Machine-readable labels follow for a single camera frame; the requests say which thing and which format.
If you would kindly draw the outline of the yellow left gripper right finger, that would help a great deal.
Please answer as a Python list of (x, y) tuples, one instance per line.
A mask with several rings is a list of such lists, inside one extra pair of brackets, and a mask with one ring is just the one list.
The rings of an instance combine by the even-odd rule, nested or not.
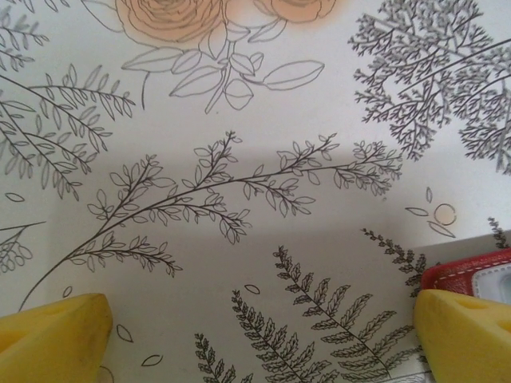
[(510, 381), (510, 306), (423, 290), (414, 327), (436, 382)]

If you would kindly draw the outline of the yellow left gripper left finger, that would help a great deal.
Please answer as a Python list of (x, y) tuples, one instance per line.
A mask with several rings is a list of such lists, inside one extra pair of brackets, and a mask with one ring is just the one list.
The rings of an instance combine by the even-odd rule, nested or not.
[(2, 382), (95, 382), (113, 327), (103, 294), (1, 318)]

